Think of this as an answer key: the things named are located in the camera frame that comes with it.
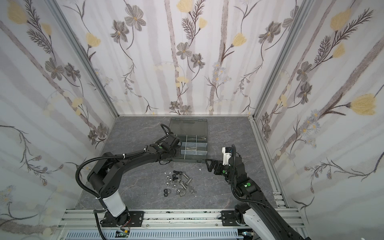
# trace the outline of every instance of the flower stem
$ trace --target flower stem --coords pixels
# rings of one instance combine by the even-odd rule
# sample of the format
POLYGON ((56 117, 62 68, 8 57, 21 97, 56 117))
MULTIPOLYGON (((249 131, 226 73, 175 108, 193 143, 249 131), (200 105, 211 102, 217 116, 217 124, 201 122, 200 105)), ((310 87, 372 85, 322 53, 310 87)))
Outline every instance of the flower stem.
POLYGON ((132 46, 134 38, 135 38, 135 34, 133 32, 133 26, 132 26, 132 42, 131 42, 131 45, 129 47, 127 47, 127 50, 128 50, 128 48, 130 48, 132 46))

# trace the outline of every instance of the metal bolt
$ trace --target metal bolt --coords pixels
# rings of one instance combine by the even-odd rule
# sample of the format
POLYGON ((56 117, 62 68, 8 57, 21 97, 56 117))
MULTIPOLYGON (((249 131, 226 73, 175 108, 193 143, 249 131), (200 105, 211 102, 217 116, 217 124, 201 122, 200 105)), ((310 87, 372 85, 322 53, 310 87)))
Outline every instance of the metal bolt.
POLYGON ((189 183, 192 181, 192 178, 188 179, 188 181, 186 182, 187 185, 189 185, 189 183))
POLYGON ((185 185, 184 182, 181 182, 180 185, 181 185, 185 190, 187 190, 188 187, 185 185))
POLYGON ((183 172, 183 176, 184 176, 186 179, 189 179, 188 175, 185 174, 185 172, 183 172))

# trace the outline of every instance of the leaf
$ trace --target leaf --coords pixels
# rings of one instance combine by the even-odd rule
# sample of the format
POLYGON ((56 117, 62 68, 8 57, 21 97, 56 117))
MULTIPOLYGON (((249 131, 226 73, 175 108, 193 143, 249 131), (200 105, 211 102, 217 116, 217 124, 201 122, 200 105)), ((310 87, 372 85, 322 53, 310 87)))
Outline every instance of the leaf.
POLYGON ((314 62, 321 63, 327 57, 330 50, 331 50, 331 37, 325 36, 320 43, 318 54, 316 55, 314 62))
POLYGON ((83 2, 83 12, 81 13, 81 19, 84 17, 85 0, 83 2))
POLYGON ((96 53, 96 52, 93 52, 93 53, 88 57, 89 61, 91 61, 91 58, 92 58, 92 56, 93 56, 95 53, 96 53))
POLYGON ((41 33, 29 29, 27 34, 33 42, 37 43, 38 46, 43 47, 46 53, 51 53, 50 45, 47 43, 46 38, 41 33))
POLYGON ((183 27, 184 32, 187 34, 187 39, 192 39, 192 37, 195 35, 195 25, 188 18, 183 18, 181 26, 183 27))

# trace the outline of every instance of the gray flower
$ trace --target gray flower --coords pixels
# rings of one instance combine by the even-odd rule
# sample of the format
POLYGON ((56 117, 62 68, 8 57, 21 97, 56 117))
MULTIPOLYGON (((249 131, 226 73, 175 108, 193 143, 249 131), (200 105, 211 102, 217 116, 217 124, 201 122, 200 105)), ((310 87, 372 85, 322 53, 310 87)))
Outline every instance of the gray flower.
POLYGON ((66 65, 64 68, 65 68, 65 71, 67 73, 67 76, 72 77, 74 82, 76 82, 76 77, 78 77, 78 78, 81 77, 80 71, 75 70, 74 66, 72 66, 72 64, 68 63, 68 65, 66 65))
POLYGON ((306 82, 308 79, 307 73, 311 71, 312 64, 309 64, 308 61, 305 61, 301 64, 301 69, 297 70, 297 81, 306 82))
POLYGON ((269 115, 267 112, 265 112, 265 114, 262 116, 262 121, 266 123, 268 121, 268 118, 269 118, 269 115))
POLYGON ((115 30, 115 33, 111 33, 113 41, 118 43, 121 38, 124 42, 128 42, 126 34, 129 33, 129 30, 124 22, 113 20, 112 29, 115 30))
POLYGON ((177 101, 171 101, 169 109, 174 111, 175 109, 179 109, 180 104, 177 101))
POLYGON ((176 55, 180 56, 181 59, 185 59, 185 56, 190 57, 192 56, 192 52, 188 51, 189 45, 188 43, 179 43, 177 45, 177 49, 179 50, 176 55))
POLYGON ((296 17, 298 10, 299 10, 299 6, 295 6, 295 8, 292 9, 291 18, 286 18, 283 21, 283 25, 282 25, 283 28, 290 28, 291 27, 291 25, 293 24, 293 21, 295 20, 295 17, 296 17))
POLYGON ((281 23, 275 23, 272 21, 265 29, 267 32, 259 35, 259 43, 263 43, 265 40, 271 43, 273 41, 273 37, 280 33, 280 25, 281 23))
POLYGON ((92 141, 91 145, 94 145, 96 143, 97 134, 95 130, 89 131, 88 139, 92 141))
POLYGON ((59 79, 59 81, 62 79, 62 74, 64 73, 63 66, 56 66, 56 61, 52 58, 49 58, 49 61, 45 62, 45 69, 51 73, 51 78, 59 79))
POLYGON ((180 107, 180 112, 183 115, 191 114, 192 113, 192 107, 191 106, 187 106, 187 105, 181 106, 180 107))
POLYGON ((308 94, 311 94, 312 85, 310 85, 308 82, 305 82, 301 87, 301 92, 297 95, 298 98, 301 98, 301 104, 308 102, 308 94))
POLYGON ((193 67, 197 67, 197 65, 200 67, 200 68, 203 68, 205 63, 203 63, 201 60, 203 58, 201 57, 201 54, 193 54, 192 57, 191 57, 191 61, 193 62, 193 67))
POLYGON ((269 137, 269 134, 271 134, 272 130, 271 130, 271 127, 267 124, 264 126, 264 130, 263 130, 263 133, 265 135, 265 139, 267 139, 269 137))
POLYGON ((141 19, 144 13, 138 6, 133 5, 133 7, 131 7, 131 5, 127 4, 125 11, 129 14, 129 17, 124 18, 128 26, 135 25, 136 30, 141 31, 141 26, 147 25, 147 23, 141 19))
POLYGON ((100 123, 100 125, 97 127, 97 133, 100 137, 105 137, 107 134, 107 127, 105 127, 103 123, 100 123))

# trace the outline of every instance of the black cable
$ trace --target black cable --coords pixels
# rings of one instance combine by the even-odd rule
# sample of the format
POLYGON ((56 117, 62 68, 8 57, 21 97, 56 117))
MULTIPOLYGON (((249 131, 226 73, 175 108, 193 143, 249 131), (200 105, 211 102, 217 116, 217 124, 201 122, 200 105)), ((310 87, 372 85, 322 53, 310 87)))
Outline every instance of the black cable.
POLYGON ((232 191, 232 194, 234 195, 234 197, 241 201, 241 202, 254 202, 254 203, 257 203, 257 204, 261 204, 261 205, 264 205, 266 207, 269 207, 268 205, 262 203, 262 202, 259 202, 257 200, 253 200, 253 199, 242 199, 242 198, 239 198, 235 192, 235 184, 233 183, 234 180, 235 180, 235 171, 236 171, 236 147, 234 144, 232 144, 232 156, 233 156, 233 165, 232 165, 232 179, 231 179, 231 191, 232 191))
POLYGON ((104 237, 104 234, 101 231, 101 227, 100 227, 100 223, 99 223, 99 217, 97 216, 97 213, 105 212, 105 211, 106 211, 105 209, 103 209, 103 210, 96 210, 96 209, 93 210, 93 214, 95 215, 95 218, 96 218, 97 230, 99 230, 99 234, 100 234, 102 240, 107 240, 107 239, 104 237))
POLYGON ((141 155, 143 153, 146 152, 146 149, 144 149, 143 151, 141 152, 137 152, 137 153, 133 153, 133 154, 125 154, 125 155, 115 155, 115 156, 104 156, 104 157, 95 157, 95 158, 92 158, 92 159, 89 159, 85 162, 83 162, 82 164, 79 165, 79 167, 77 168, 76 170, 76 173, 75 173, 75 179, 76 179, 76 182, 77 184, 82 188, 84 189, 85 191, 89 192, 90 194, 94 195, 97 199, 100 198, 100 195, 93 191, 92 189, 86 187, 80 180, 80 171, 82 170, 82 168, 91 163, 91 162, 94 162, 94 161, 98 161, 98 160, 101 160, 101 159, 109 159, 109 158, 117 158, 117 159, 122 159, 122 158, 129 158, 129 157, 135 157, 135 156, 138 156, 138 155, 141 155))

